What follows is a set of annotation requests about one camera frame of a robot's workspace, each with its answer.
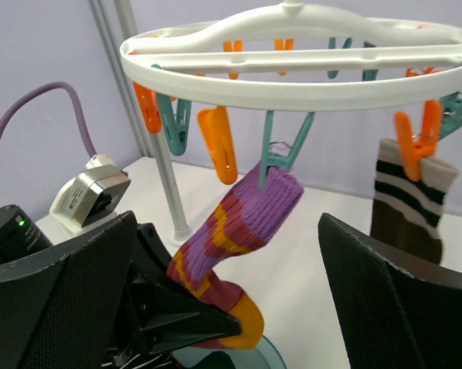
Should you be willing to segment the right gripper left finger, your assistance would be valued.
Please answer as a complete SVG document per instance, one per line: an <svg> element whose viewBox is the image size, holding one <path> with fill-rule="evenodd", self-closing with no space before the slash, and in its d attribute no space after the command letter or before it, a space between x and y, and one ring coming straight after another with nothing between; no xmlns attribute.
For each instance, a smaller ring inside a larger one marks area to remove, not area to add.
<svg viewBox="0 0 462 369"><path fill-rule="evenodd" d="M100 368L136 234L126 211L0 265L0 368Z"/></svg>

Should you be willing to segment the round white clip hanger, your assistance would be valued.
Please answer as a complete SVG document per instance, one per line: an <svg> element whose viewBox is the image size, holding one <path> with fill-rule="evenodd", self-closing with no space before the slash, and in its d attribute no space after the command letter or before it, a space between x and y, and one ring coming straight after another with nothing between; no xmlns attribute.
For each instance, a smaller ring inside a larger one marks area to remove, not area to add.
<svg viewBox="0 0 462 369"><path fill-rule="evenodd" d="M280 1L130 1L138 32L153 31L163 26L188 25L196 21L221 20L227 16L276 5ZM395 18L435 21L462 28L462 1L318 1L321 5L339 5L361 15L393 15ZM359 81L361 70L340 71L332 80L326 71L292 71L285 76L277 72L245 73L239 81L292 83L340 83ZM230 123L238 170L247 172L259 158L264 111L230 108ZM311 132L304 142L292 173L308 186L356 194L371 192L374 180L377 140L393 137L389 107L378 110L318 112ZM278 111L272 131L273 139L291 143L307 112ZM212 166L200 134L189 134L185 154L176 161ZM444 140L441 155L462 171L462 132ZM457 179L462 191L462 174Z"/></svg>

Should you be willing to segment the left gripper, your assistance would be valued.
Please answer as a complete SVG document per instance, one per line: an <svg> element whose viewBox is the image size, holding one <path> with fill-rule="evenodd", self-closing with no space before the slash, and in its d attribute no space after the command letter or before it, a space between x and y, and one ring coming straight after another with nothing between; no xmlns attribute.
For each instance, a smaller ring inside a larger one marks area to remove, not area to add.
<svg viewBox="0 0 462 369"><path fill-rule="evenodd" d="M174 282L156 282L169 261L155 226L139 224L102 368L176 368L169 351L241 333L238 319Z"/></svg>

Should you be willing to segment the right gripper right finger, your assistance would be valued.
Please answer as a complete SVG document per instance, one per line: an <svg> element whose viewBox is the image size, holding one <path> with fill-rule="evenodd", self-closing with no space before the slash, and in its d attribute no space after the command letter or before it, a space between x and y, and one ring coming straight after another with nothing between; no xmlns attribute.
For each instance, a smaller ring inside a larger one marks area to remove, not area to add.
<svg viewBox="0 0 462 369"><path fill-rule="evenodd" d="M317 230L352 368L462 368L462 273L328 213Z"/></svg>

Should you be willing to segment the purple red striped sock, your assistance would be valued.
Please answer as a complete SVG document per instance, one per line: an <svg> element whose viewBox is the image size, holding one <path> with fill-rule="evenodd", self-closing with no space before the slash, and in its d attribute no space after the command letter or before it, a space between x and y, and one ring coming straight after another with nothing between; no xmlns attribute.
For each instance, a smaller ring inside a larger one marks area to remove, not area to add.
<svg viewBox="0 0 462 369"><path fill-rule="evenodd" d="M252 349L264 332L258 306L238 284L222 280L214 267L227 258L268 244L302 194L303 186L288 171L270 167L263 186L255 165L227 194L204 224L172 257L167 276L198 301L236 318L241 333L200 343L207 349Z"/></svg>

